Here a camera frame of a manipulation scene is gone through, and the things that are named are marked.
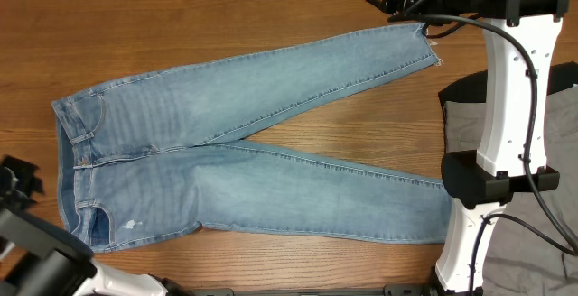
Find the light blue denim jeans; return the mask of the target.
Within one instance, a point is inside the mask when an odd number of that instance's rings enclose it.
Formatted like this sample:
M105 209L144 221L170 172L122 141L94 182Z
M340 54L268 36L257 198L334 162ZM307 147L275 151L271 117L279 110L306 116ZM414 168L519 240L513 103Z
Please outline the light blue denim jeans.
M440 244L437 179L256 143L303 112L437 62L418 23L114 79L56 100L65 229L96 252L248 233Z

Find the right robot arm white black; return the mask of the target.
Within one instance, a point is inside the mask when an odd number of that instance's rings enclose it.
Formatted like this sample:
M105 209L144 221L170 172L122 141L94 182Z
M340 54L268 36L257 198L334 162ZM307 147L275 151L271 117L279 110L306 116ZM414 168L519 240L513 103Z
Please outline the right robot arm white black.
M448 234L432 280L389 285L387 295L480 295L489 240L517 193L554 190L546 160L545 102L557 37L569 0L367 0L390 22L419 21L454 32L484 31L486 115L476 150L446 153L443 184L452 197Z

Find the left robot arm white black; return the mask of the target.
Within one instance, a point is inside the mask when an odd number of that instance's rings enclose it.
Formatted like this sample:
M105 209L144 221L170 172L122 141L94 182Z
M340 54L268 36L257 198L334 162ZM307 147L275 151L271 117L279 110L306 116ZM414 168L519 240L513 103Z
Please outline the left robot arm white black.
M149 274L131 274L100 264L71 233L27 212L42 193L38 167L5 156L1 161L1 256L14 247L24 256L1 280L2 296L170 296L178 286Z

